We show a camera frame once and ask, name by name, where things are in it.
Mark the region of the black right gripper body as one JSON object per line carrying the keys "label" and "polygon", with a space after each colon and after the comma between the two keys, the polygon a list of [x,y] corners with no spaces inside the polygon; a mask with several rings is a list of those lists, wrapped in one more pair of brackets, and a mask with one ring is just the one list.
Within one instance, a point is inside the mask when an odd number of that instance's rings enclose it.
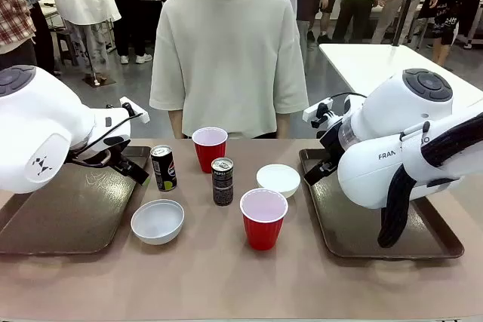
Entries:
{"label": "black right gripper body", "polygon": [[342,121],[333,124],[326,131],[319,131],[319,142],[328,154],[326,162],[330,167],[337,167],[345,150],[339,141],[339,129],[342,126]]}

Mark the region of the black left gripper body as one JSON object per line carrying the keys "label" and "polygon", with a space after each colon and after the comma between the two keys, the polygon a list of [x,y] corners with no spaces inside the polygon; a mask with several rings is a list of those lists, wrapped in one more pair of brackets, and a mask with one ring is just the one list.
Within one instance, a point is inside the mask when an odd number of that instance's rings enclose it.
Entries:
{"label": "black left gripper body", "polygon": [[130,171],[131,161],[122,154],[124,148],[124,146],[112,146],[105,149],[105,156],[102,160],[103,167],[110,167],[117,172]]}

